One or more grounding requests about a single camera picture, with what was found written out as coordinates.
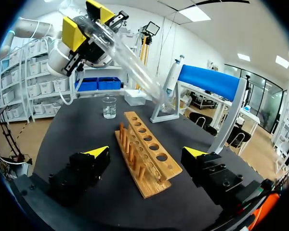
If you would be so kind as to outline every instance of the white table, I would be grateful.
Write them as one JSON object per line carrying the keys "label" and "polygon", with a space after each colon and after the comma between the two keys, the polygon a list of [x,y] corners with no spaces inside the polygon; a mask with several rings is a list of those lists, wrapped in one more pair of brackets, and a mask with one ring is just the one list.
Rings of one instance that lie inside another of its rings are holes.
{"label": "white table", "polygon": [[[231,108],[232,102],[225,101],[220,96],[207,94],[203,89],[195,87],[194,85],[191,85],[189,83],[185,83],[185,82],[181,82],[181,81],[178,81],[178,83],[181,85],[181,87],[183,87],[187,90],[190,90],[192,92],[199,93],[202,96],[204,96],[204,97],[206,97],[206,98],[208,98],[208,99],[210,99],[210,100],[212,100],[218,104],[217,109],[216,109],[215,114],[214,114],[214,117],[213,117],[213,120],[212,120],[212,123],[211,123],[211,126],[216,129],[218,127],[220,121],[221,121],[222,116],[223,116],[223,111],[225,110],[226,107]],[[244,118],[248,118],[251,121],[253,121],[253,126],[250,130],[250,135],[252,137],[258,124],[260,124],[260,119],[257,116],[253,115],[252,113],[245,111],[243,108],[240,109],[240,113],[243,115]],[[244,149],[248,145],[249,141],[242,144],[238,155],[242,154],[242,152],[244,151]]]}
{"label": "white table", "polygon": [[[187,90],[190,90],[192,92],[201,94],[205,98],[210,99],[210,100],[212,100],[212,101],[214,101],[214,102],[216,102],[218,104],[217,109],[216,109],[215,114],[214,114],[214,117],[213,117],[213,120],[211,122],[211,126],[213,128],[217,128],[217,125],[218,125],[219,121],[221,120],[222,115],[223,115],[223,111],[225,109],[225,106],[224,106],[224,102],[225,101],[222,100],[221,97],[207,94],[203,89],[195,87],[192,84],[181,82],[181,81],[178,81],[178,83],[181,85],[181,87],[183,87],[183,88],[185,88]],[[190,111],[192,111],[192,112],[197,112],[197,111],[195,111],[194,109],[192,109],[190,107],[188,107],[188,109]]]}
{"label": "white table", "polygon": [[[224,101],[224,105],[230,108],[232,106],[232,103],[230,101]],[[257,116],[253,115],[252,113],[245,111],[243,108],[240,109],[240,113],[243,115],[244,118],[248,118],[251,121],[253,121],[253,126],[251,127],[250,130],[250,136],[252,137],[258,124],[260,124],[260,119]],[[242,152],[244,151],[250,140],[242,144],[238,155],[242,154]]]}

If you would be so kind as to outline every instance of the black chair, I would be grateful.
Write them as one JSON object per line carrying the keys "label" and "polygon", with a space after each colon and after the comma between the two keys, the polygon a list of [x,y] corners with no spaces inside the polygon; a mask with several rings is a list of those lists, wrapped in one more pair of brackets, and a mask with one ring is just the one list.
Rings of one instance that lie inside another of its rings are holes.
{"label": "black chair", "polygon": [[228,147],[240,148],[244,142],[249,141],[251,135],[236,126],[233,127],[230,136],[227,139]]}
{"label": "black chair", "polygon": [[200,113],[191,112],[189,114],[189,119],[192,120],[195,124],[200,126],[202,129],[210,133],[212,136],[217,135],[217,130],[210,126],[212,118]]}

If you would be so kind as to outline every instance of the black table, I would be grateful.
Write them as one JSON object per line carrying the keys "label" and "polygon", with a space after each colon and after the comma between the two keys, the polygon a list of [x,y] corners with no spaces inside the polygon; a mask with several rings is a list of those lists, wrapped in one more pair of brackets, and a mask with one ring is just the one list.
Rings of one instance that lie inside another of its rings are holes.
{"label": "black table", "polygon": [[[184,116],[152,124],[149,121],[154,109],[151,102],[130,107],[123,97],[117,99],[114,119],[104,119],[99,97],[77,99],[70,106],[62,106],[41,144],[34,173],[48,182],[48,175],[64,168],[71,154],[108,145],[111,163],[102,180],[94,188],[90,187],[70,210],[92,221],[123,227],[198,231],[214,223],[221,207],[215,205],[202,188],[194,185],[180,163],[183,146],[207,151],[214,137]],[[126,111],[137,113],[183,169],[181,174],[170,179],[170,188],[147,199],[138,191],[115,138],[119,123],[124,122],[127,126],[123,114]],[[224,148],[220,155],[231,171],[244,176],[244,185],[252,180],[263,180],[230,149]]]}

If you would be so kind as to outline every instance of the blue bin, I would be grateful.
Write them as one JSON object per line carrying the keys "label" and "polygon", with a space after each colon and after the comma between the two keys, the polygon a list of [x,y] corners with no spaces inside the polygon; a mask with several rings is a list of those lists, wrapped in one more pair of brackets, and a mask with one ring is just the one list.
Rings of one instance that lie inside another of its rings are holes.
{"label": "blue bin", "polygon": [[[97,90],[97,79],[98,78],[85,78],[85,79],[83,79],[78,91]],[[75,82],[75,89],[76,89],[78,83],[79,83],[79,80],[77,80]]]}
{"label": "blue bin", "polygon": [[117,77],[100,77],[97,86],[98,90],[120,90],[121,81]]}

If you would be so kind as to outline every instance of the wooden floor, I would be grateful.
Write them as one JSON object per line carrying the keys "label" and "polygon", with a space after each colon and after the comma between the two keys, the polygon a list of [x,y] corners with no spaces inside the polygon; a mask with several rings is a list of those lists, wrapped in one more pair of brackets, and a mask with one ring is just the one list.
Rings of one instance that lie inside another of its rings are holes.
{"label": "wooden floor", "polygon": [[[200,113],[213,117],[215,109],[203,109]],[[38,119],[36,122],[30,122],[26,124],[24,122],[11,123],[9,128],[13,134],[13,137],[17,140],[17,144],[23,154],[26,154],[26,158],[29,157],[33,160],[33,165],[29,168],[29,175],[33,172],[33,167],[39,152],[39,147],[46,134],[46,131],[51,124],[52,119]],[[250,131],[252,123],[246,121],[243,129],[247,132]],[[277,154],[273,150],[271,144],[271,135],[263,128],[257,127],[254,135],[252,136],[248,146],[245,148],[241,157],[256,171],[263,176],[263,178],[269,178],[274,180],[282,176],[283,172],[275,174],[275,161]],[[8,146],[7,141],[2,134],[0,126],[0,154],[4,157],[9,157],[11,149]]]}

